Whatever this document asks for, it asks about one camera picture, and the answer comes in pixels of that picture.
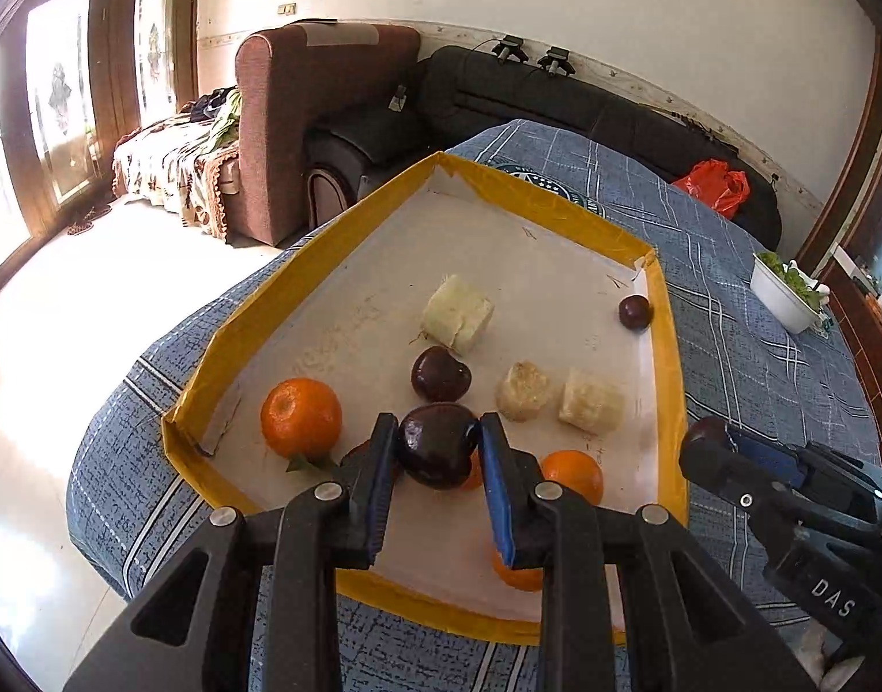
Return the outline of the right hand white glove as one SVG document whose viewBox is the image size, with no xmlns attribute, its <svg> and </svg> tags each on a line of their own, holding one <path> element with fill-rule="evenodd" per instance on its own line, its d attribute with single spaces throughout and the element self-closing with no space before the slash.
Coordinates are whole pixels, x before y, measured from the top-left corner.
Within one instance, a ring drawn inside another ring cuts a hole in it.
<svg viewBox="0 0 882 692">
<path fill-rule="evenodd" d="M 862 648 L 838 642 L 821 623 L 812 620 L 791 644 L 791 653 L 821 692 L 877 690 L 879 681 L 869 672 Z"/>
</svg>

